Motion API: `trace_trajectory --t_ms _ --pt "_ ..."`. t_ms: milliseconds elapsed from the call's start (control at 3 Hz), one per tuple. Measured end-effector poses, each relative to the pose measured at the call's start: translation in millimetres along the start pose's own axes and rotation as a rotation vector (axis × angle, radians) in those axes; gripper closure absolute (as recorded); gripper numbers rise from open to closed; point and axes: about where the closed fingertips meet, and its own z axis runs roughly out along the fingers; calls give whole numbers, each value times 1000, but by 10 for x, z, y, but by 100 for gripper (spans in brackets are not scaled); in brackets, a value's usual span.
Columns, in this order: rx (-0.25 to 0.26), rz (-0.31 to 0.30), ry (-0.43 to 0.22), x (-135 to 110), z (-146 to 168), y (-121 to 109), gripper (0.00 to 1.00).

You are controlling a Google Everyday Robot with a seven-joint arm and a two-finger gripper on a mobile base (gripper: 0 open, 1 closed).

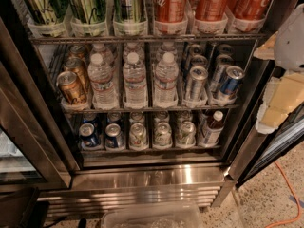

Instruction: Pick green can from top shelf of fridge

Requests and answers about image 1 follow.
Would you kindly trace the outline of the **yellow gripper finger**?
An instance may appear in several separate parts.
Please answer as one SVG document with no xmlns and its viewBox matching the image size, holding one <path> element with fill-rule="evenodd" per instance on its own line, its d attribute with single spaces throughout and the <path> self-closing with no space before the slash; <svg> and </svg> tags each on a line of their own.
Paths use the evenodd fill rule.
<svg viewBox="0 0 304 228">
<path fill-rule="evenodd" d="M 275 58 L 275 42 L 277 32 L 274 33 L 264 44 L 254 51 L 254 56 L 261 60 L 274 60 Z"/>
<path fill-rule="evenodd" d="M 262 101 L 255 128 L 258 133 L 271 134 L 304 102 L 304 74 L 286 72 L 281 78 L 272 77 Z"/>
</svg>

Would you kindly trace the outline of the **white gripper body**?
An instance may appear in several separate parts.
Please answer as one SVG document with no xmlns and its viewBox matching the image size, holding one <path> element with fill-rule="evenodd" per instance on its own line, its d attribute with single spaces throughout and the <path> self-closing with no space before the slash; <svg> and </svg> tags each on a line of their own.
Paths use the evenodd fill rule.
<svg viewBox="0 0 304 228">
<path fill-rule="evenodd" d="M 298 5 L 279 28 L 274 56 L 279 67 L 304 71 L 304 4 Z"/>
</svg>

